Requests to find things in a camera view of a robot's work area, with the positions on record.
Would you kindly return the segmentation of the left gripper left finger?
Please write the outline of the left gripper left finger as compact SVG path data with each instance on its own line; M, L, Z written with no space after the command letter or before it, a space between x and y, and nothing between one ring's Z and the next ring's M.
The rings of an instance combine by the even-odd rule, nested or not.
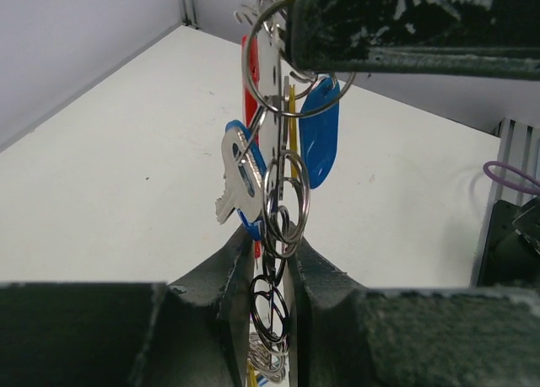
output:
M171 283L5 282L4 386L242 386L251 237Z

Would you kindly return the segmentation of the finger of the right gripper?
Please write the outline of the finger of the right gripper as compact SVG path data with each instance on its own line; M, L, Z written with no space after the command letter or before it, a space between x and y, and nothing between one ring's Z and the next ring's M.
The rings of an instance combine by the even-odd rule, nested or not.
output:
M295 0L285 54L319 73L536 81L539 0Z

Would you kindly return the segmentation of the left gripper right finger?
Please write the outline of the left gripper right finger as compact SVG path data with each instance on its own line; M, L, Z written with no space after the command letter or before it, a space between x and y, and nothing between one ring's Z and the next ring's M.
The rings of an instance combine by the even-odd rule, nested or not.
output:
M289 260L293 386L536 386L539 296L366 288L302 241Z

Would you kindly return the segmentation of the metal key holder red handle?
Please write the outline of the metal key holder red handle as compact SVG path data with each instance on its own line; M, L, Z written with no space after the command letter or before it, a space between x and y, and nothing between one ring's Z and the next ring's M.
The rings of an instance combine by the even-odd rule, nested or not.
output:
M249 162L261 178L262 194L253 223L260 251L251 282L253 333L249 337L248 365L269 383L282 383L287 374L290 315L284 297L287 260L300 244L309 211L307 170L297 152L289 149L289 79L282 73L286 23L295 0L256 0L237 11L236 18L251 26L242 44L243 85L256 102L248 125L247 147L238 157L241 168Z

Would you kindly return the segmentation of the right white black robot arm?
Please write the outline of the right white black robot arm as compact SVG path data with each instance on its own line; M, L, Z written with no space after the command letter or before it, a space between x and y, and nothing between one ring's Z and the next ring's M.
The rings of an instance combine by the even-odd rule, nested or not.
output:
M308 249L372 288L523 287L539 255L516 231L520 199L505 199L485 159L518 170L537 131L508 122L501 138L446 121L466 94L539 83L539 0L279 0L285 58L303 73L355 73L387 89L351 89L342 102L337 159L315 194Z

